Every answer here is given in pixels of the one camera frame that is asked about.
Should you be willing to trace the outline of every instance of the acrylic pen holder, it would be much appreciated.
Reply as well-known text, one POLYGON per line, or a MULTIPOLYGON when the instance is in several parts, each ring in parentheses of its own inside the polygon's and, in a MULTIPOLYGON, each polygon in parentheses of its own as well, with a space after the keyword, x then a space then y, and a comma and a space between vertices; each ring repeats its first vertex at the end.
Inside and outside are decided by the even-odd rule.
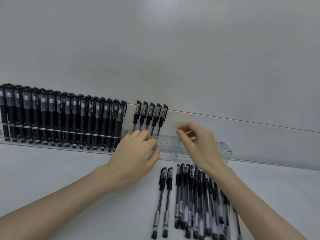
MULTIPOLYGON (((130 134, 132 131, 122 130, 121 139, 126 135, 130 134)), ((42 128, 34 128, 34 127, 26 127, 26 126, 18 126, 18 125, 8 125, 2 124, 0 122, 0 143, 1 144, 9 144, 9 145, 20 145, 20 146, 28 146, 28 147, 39 147, 39 148, 50 148, 50 149, 58 149, 58 150, 69 150, 69 151, 81 151, 81 152, 91 152, 91 153, 101 153, 101 154, 113 154, 114 152, 114 145, 112 144, 111 151, 107 149, 107 141, 108 140, 115 140, 115 137, 108 137, 102 135, 94 135, 94 134, 87 134, 87 133, 79 133, 79 132, 71 132, 71 131, 60 131, 54 129, 42 129, 42 128), (17 138, 14 140, 11 137, 11 133, 9 137, 4 137, 4 127, 8 127, 9 131, 15 130, 17 134, 17 138), (32 131, 32 139, 28 140, 28 130, 32 131), (40 141, 35 140, 35 134, 38 133, 40 135, 40 141), (47 142, 44 142, 42 139, 43 133, 47 135, 47 142), (58 133, 62 136, 63 143, 59 145, 58 143, 58 133), (68 133, 70 141, 69 144, 66 143, 66 133, 68 133), (51 143, 50 135, 55 135, 55 140, 52 140, 51 143), (73 135, 76 135, 76 144, 72 144, 71 140, 73 135), (87 149, 86 143, 84 143, 83 149, 80 149, 79 146, 79 138, 83 136, 85 140, 90 138, 91 145, 87 149), (92 146, 92 142, 94 141, 95 137, 98 137, 98 147, 94 148, 92 146), (104 137, 105 140, 105 148, 102 151, 100 148, 100 140, 104 137)), ((160 160, 170 160, 170 161, 177 161, 177 162, 186 162, 192 163, 192 160, 189 156, 184 145, 179 141, 179 138, 176 136, 166 136, 160 135, 157 138, 158 147, 160 151, 160 160)), ((227 147, 227 145, 223 142, 216 142, 217 148, 221 154, 221 159, 227 164, 232 151, 227 147)))

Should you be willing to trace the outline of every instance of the person's left arm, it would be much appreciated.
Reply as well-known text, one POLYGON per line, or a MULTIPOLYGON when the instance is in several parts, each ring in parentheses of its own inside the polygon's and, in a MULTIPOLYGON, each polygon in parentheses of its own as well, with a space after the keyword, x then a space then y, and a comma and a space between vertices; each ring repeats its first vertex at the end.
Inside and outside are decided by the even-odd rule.
POLYGON ((50 238, 106 193, 146 175, 159 159, 157 141, 148 131, 125 136, 106 165, 44 198, 0 218, 0 239, 50 238))

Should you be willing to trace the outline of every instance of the person's right arm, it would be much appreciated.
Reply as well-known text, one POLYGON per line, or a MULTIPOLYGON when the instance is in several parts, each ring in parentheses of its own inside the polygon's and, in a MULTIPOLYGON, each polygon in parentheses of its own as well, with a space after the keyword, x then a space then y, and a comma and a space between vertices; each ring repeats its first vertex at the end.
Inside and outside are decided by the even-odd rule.
POLYGON ((188 122, 177 128, 177 135, 195 165, 217 183, 256 240, 306 239, 224 164, 212 131, 188 122))

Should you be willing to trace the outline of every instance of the person's left hand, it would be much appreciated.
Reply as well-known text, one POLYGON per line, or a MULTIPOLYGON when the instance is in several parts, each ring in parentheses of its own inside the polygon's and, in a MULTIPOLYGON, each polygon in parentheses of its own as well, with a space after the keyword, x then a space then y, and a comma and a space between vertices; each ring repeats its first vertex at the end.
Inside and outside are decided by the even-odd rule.
POLYGON ((115 178, 116 188, 134 183, 145 176, 158 161, 160 149, 156 149, 149 157, 151 150, 157 146, 157 140, 151 138, 147 130, 136 130, 126 135, 109 162, 96 170, 115 178))

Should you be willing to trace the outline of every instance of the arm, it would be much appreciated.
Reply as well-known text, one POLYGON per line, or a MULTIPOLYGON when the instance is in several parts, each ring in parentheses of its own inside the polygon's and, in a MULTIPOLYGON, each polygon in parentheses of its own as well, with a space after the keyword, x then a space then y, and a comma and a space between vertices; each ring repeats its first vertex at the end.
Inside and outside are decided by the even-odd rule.
POLYGON ((147 131, 126 135, 106 165, 44 198, 0 218, 0 239, 48 239, 67 222, 106 193, 133 183, 148 173, 159 159, 157 146, 147 131))
POLYGON ((177 129, 193 162, 218 184, 255 239, 306 240, 223 163, 212 131, 193 122, 177 129))

